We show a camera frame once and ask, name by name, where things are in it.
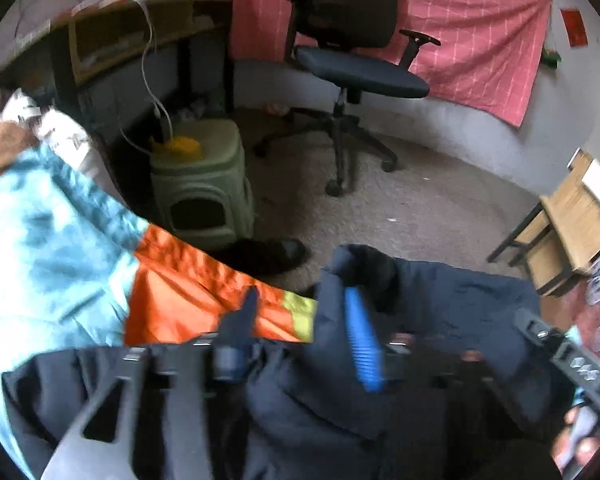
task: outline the shoe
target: shoe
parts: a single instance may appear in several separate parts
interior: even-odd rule
[[[245,238],[210,255],[251,276],[271,276],[299,267],[307,259],[308,250],[297,238],[266,241]]]

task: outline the yellow object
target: yellow object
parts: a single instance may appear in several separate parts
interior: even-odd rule
[[[200,143],[191,137],[176,136],[165,144],[151,139],[151,147],[154,153],[169,153],[183,162],[194,162],[204,158]]]

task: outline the office chair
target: office chair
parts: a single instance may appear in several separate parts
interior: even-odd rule
[[[285,60],[340,88],[333,112],[310,108],[291,108],[287,118],[297,112],[314,118],[303,128],[270,134],[254,147],[257,156],[266,156],[276,139],[312,131],[324,131],[333,140],[336,178],[328,181],[326,193],[341,196],[344,181],[343,136],[349,134],[380,153],[382,169],[395,170],[397,156],[382,142],[362,129],[359,117],[344,113],[345,99],[359,104],[362,92],[390,97],[417,99],[429,94],[429,85],[408,72],[421,46],[440,41],[427,34],[400,30],[409,38],[399,65],[375,57],[353,53],[354,48],[382,48],[389,44],[397,21],[398,0],[289,0],[292,12],[286,35]],[[314,38],[318,46],[296,46],[296,34]]]

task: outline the power cord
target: power cord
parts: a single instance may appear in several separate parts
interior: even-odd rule
[[[125,0],[102,0],[99,4],[100,8],[103,7],[107,7],[110,4],[113,4],[115,2],[120,2],[120,1],[125,1]],[[142,58],[140,60],[140,70],[142,72],[142,80],[144,81],[144,86],[146,87],[146,91],[149,94],[149,97],[151,98],[151,101],[154,103],[154,114],[155,117],[157,119],[160,119],[161,115],[160,115],[160,111],[162,111],[162,113],[164,114],[164,116],[167,119],[167,123],[169,125],[169,140],[173,139],[173,125],[171,124],[171,118],[169,117],[169,114],[167,112],[167,109],[164,107],[164,105],[162,104],[162,102],[160,101],[160,99],[158,99],[158,97],[154,94],[154,92],[151,90],[151,87],[149,86],[149,83],[146,80],[146,73],[144,72],[144,60],[146,59],[146,55],[149,52],[149,49],[151,48],[151,44],[154,42],[154,37],[155,37],[155,33],[154,33],[154,24],[151,21],[151,18],[149,17],[149,9],[147,9],[147,6],[145,4],[145,2],[143,0],[128,0],[128,1],[132,1],[135,2],[136,4],[138,4],[138,6],[142,9],[142,12],[144,13],[144,17],[146,19],[146,23],[149,27],[149,41],[147,41],[147,44],[144,48],[144,50],[142,51]],[[124,137],[124,139],[126,140],[126,142],[128,142],[131,146],[133,146],[136,150],[145,153],[147,155],[151,155],[151,152],[149,152],[148,150],[145,150],[144,148],[141,148],[140,146],[138,146],[137,144],[135,144],[134,142],[132,142],[124,133],[122,127],[120,126],[120,122],[118,122],[118,128],[120,130],[120,132],[122,133],[122,136]]]

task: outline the pink checkered cloth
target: pink checkered cloth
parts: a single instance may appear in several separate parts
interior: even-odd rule
[[[424,46],[410,68],[431,94],[520,126],[550,6],[551,0],[400,0],[391,43],[366,54],[398,63],[408,41],[400,28],[439,38],[442,46]],[[287,0],[234,0],[235,59],[282,60],[290,12]]]

